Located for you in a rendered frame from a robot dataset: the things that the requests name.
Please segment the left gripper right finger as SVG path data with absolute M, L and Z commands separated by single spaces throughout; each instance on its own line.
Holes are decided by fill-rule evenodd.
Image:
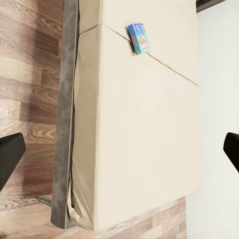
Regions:
M 239 134 L 228 132 L 223 150 L 239 173 Z

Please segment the board game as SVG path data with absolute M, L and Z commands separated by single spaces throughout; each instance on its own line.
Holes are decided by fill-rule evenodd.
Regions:
M 147 39 L 143 23 L 133 23 L 128 26 L 136 54 L 150 51 L 150 45 Z

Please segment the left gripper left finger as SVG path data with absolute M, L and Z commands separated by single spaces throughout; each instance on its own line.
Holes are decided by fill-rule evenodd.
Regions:
M 26 151 L 22 133 L 0 138 L 0 192 Z

